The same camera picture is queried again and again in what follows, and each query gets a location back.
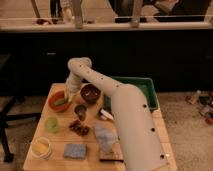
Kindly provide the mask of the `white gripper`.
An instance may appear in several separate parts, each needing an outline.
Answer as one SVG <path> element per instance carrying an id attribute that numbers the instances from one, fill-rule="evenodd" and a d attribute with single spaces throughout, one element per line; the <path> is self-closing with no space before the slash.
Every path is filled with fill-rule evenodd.
<path id="1" fill-rule="evenodd" d="M 80 90 L 82 85 L 82 79 L 79 77 L 68 77 L 65 82 L 65 98 L 71 102 L 76 93 Z"/>

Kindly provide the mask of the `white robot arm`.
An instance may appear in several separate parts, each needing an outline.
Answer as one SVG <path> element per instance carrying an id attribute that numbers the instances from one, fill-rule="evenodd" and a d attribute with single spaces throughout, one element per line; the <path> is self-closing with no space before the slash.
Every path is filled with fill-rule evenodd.
<path id="1" fill-rule="evenodd" d="M 70 59 L 68 68 L 65 92 L 69 99 L 80 89 L 83 79 L 111 99 L 126 171 L 171 171 L 142 91 L 93 70 L 88 57 Z"/>

